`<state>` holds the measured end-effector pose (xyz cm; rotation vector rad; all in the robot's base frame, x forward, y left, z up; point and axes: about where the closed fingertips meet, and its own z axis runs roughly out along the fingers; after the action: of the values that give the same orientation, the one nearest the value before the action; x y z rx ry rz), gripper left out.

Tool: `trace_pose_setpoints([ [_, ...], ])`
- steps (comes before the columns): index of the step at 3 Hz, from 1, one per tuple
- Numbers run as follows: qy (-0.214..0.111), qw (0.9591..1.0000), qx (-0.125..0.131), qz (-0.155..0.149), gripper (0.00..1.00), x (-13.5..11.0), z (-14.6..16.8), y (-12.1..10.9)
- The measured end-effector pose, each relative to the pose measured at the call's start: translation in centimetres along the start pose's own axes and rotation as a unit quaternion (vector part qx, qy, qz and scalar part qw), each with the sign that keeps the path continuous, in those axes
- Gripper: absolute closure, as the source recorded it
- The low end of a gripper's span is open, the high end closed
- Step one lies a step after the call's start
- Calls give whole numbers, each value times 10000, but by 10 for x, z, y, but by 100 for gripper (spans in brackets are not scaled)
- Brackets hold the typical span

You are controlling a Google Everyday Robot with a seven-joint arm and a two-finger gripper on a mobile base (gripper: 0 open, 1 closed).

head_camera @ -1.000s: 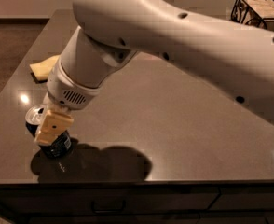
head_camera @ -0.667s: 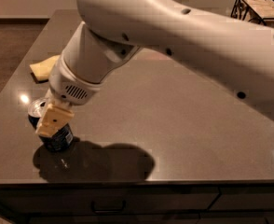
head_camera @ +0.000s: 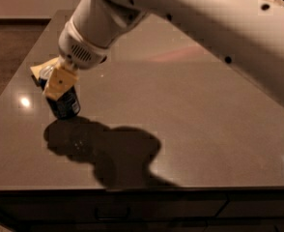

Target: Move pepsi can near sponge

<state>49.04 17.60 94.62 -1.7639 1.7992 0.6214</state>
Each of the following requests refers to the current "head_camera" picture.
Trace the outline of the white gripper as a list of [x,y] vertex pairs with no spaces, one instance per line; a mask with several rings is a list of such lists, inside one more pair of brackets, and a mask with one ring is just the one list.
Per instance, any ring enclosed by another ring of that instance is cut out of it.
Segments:
[[67,62],[58,61],[43,89],[44,95],[58,101],[78,80],[77,68],[91,69],[107,55],[105,19],[72,16],[65,24],[58,45],[60,55]]

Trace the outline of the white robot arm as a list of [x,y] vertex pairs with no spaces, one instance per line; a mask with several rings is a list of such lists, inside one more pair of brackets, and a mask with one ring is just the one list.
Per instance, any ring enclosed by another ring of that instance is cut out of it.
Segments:
[[168,20],[284,106],[284,7],[266,0],[81,0],[43,89],[59,100],[149,14]]

